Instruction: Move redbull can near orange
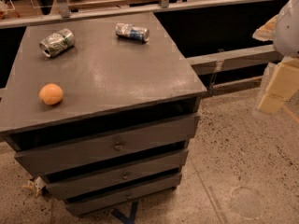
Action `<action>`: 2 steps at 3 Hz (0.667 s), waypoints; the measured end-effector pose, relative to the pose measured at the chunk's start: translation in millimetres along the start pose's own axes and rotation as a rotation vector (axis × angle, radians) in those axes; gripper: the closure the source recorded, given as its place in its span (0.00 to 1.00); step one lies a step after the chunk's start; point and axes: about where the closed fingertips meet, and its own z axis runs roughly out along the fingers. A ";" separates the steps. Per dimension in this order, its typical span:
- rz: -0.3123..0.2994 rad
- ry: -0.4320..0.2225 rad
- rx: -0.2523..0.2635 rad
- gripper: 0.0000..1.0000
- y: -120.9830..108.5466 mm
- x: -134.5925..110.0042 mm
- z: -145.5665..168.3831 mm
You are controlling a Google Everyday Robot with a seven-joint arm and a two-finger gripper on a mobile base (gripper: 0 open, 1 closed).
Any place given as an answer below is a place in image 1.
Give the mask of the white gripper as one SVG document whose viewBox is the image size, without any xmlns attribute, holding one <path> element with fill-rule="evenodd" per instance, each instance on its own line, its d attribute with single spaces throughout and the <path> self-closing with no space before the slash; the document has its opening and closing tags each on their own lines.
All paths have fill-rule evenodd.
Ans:
<svg viewBox="0 0 299 224">
<path fill-rule="evenodd" d="M 263 72 L 255 113 L 270 116 L 299 90 L 299 0 L 289 0 L 252 37 L 273 41 L 275 50 L 285 56 L 280 63 L 269 63 Z"/>
</svg>

